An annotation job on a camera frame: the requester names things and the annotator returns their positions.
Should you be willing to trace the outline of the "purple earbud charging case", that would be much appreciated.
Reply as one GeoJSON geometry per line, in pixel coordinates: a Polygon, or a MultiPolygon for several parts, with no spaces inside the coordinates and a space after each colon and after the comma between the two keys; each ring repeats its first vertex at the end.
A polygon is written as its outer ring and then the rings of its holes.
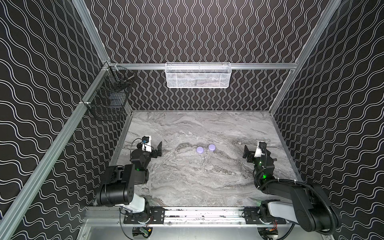
{"type": "Polygon", "coordinates": [[[214,152],[214,151],[216,150],[216,145],[214,145],[214,144],[209,144],[209,145],[208,145],[208,149],[209,149],[210,151],[214,152]]]}

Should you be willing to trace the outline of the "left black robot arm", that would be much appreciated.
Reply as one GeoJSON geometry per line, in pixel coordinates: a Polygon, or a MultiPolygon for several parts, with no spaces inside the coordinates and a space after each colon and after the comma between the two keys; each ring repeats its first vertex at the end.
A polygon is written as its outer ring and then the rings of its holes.
{"type": "Polygon", "coordinates": [[[120,207],[132,214],[148,213],[148,201],[135,194],[135,186],[149,180],[148,165],[152,159],[162,156],[163,143],[151,146],[148,136],[141,139],[131,152],[128,165],[110,166],[104,173],[98,189],[96,202],[100,206],[120,207]]]}

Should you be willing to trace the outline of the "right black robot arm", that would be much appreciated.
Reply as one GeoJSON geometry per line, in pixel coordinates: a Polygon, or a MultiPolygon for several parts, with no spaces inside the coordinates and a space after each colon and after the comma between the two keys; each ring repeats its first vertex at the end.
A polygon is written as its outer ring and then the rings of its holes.
{"type": "Polygon", "coordinates": [[[274,176],[276,159],[271,157],[267,143],[259,142],[255,151],[244,148],[243,158],[254,166],[255,187],[263,194],[289,200],[264,200],[255,216],[263,224],[273,224],[275,231],[279,220],[300,226],[306,232],[317,232],[331,236],[341,226],[340,213],[319,185],[310,185],[297,180],[281,179],[274,176]]]}

